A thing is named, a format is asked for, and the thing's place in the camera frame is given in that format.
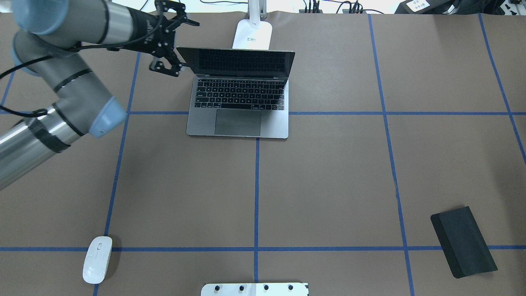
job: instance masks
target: white stand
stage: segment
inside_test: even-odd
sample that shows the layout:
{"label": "white stand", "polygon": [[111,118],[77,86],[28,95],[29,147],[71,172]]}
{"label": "white stand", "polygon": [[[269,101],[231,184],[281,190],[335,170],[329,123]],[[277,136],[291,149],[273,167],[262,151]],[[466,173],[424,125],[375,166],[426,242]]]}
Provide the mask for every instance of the white stand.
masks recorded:
{"label": "white stand", "polygon": [[258,0],[249,0],[249,2],[250,19],[242,19],[237,24],[232,48],[235,50],[268,50],[272,37],[272,25],[261,21]]}

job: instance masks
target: white label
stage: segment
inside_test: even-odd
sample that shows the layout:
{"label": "white label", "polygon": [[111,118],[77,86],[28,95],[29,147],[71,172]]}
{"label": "white label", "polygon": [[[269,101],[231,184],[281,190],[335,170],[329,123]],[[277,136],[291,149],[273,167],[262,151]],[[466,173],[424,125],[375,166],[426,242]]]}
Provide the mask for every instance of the white label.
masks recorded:
{"label": "white label", "polygon": [[420,11],[430,6],[426,0],[413,0],[411,2],[407,2],[406,4],[413,12]]}

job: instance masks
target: black pad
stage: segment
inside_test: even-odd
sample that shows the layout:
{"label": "black pad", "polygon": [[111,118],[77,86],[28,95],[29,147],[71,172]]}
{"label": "black pad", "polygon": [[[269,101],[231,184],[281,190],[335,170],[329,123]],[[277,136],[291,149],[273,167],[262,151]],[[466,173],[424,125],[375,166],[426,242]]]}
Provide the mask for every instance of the black pad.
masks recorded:
{"label": "black pad", "polygon": [[468,206],[432,215],[431,222],[455,278],[497,270]]}

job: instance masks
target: white lamp base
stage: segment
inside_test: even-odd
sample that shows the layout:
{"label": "white lamp base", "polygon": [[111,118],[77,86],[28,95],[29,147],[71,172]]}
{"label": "white lamp base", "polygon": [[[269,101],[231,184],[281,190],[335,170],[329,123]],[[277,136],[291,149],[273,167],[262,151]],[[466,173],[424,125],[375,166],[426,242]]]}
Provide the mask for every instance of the white lamp base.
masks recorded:
{"label": "white lamp base", "polygon": [[235,50],[268,50],[272,37],[272,25],[260,22],[257,28],[249,19],[237,24],[236,36],[232,46]]}

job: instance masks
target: black tape band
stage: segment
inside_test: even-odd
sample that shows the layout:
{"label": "black tape band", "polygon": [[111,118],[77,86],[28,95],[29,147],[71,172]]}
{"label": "black tape band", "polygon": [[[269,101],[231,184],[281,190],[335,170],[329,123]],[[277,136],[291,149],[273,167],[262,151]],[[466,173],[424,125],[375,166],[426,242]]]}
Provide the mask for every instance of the black tape band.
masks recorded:
{"label": "black tape band", "polygon": [[27,125],[27,128],[29,131],[37,138],[39,141],[42,142],[46,147],[48,147],[51,151],[55,153],[60,153],[66,149],[70,145],[62,142],[59,138],[57,138],[54,135],[51,135],[46,127],[40,122],[40,120],[33,118],[24,118],[24,122]]}
{"label": "black tape band", "polygon": [[53,108],[55,109],[55,111],[57,112],[58,116],[60,116],[62,118],[62,120],[75,132],[77,133],[77,135],[79,136],[83,136],[85,135],[85,133],[79,131],[74,125],[73,123],[71,123],[71,121],[69,121],[69,119],[64,115],[64,113],[62,113],[62,111],[57,107],[57,104],[56,103],[53,103],[52,104]]}
{"label": "black tape band", "polygon": [[105,10],[105,13],[106,13],[106,24],[104,25],[104,32],[102,34],[102,37],[100,38],[99,41],[97,41],[97,44],[100,44],[104,41],[104,39],[106,39],[106,35],[108,34],[108,29],[109,29],[109,8],[108,8],[108,4],[106,3],[106,0],[101,0],[102,3],[104,3],[104,10]]}
{"label": "black tape band", "polygon": [[88,68],[88,69],[84,69],[84,70],[82,70],[82,71],[78,71],[77,73],[71,75],[70,77],[68,77],[68,78],[66,78],[66,79],[64,79],[64,80],[62,80],[62,82],[60,82],[59,84],[57,84],[57,86],[55,86],[55,87],[53,88],[53,91],[54,91],[55,93],[57,93],[62,87],[66,86],[66,85],[67,85],[68,83],[70,83],[71,81],[73,81],[73,80],[75,80],[75,79],[81,77],[81,76],[84,75],[84,74],[88,74],[88,73],[91,73],[91,72],[93,72],[93,71],[92,71],[90,68]]}

